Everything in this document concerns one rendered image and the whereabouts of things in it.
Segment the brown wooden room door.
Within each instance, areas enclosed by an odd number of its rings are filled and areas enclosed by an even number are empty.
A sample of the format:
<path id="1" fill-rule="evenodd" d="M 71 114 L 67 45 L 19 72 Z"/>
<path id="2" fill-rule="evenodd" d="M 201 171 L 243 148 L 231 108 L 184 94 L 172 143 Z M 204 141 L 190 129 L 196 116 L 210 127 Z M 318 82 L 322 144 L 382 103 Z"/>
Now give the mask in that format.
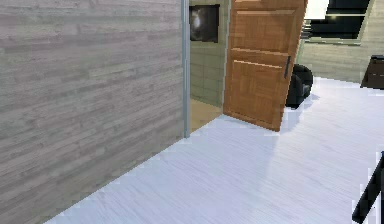
<path id="1" fill-rule="evenodd" d="M 231 0 L 224 114 L 280 130 L 307 5 L 307 0 Z"/>

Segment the dark window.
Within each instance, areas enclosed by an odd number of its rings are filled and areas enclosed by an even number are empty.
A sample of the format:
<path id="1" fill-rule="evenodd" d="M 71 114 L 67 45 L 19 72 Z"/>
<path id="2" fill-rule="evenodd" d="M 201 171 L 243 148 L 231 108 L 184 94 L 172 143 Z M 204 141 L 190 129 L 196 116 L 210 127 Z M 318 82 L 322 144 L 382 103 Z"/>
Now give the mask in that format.
<path id="1" fill-rule="evenodd" d="M 307 0 L 301 38 L 312 43 L 358 45 L 371 0 Z"/>

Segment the dark brown cabinet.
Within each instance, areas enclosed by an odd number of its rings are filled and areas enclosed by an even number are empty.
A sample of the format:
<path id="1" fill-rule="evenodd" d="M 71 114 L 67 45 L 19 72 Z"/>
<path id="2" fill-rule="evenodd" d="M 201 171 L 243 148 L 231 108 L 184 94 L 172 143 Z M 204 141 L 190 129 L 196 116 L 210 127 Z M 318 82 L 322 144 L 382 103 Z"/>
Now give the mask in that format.
<path id="1" fill-rule="evenodd" d="M 361 88 L 384 90 L 384 55 L 372 55 L 361 82 Z"/>

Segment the black slanted furniture leg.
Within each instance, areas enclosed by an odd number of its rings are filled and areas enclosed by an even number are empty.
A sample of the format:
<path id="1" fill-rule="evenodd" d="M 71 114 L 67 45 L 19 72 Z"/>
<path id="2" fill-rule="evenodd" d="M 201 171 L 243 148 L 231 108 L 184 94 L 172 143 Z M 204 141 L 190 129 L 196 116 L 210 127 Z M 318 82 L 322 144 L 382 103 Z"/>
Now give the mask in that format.
<path id="1" fill-rule="evenodd" d="M 380 203 L 384 205 L 384 151 L 381 152 L 380 160 L 372 173 L 372 176 L 363 191 L 353 213 L 352 220 L 358 224 L 363 224 L 369 211 L 374 205 L 377 197 L 380 197 Z"/>

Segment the dark framed wall picture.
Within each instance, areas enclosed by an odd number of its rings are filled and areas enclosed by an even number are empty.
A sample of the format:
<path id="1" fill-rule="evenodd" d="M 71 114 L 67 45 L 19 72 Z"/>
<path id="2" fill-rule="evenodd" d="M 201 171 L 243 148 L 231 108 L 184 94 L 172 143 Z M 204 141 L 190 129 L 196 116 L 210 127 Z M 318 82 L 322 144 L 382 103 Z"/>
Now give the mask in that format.
<path id="1" fill-rule="evenodd" d="M 219 4 L 189 7 L 190 40 L 218 42 Z"/>

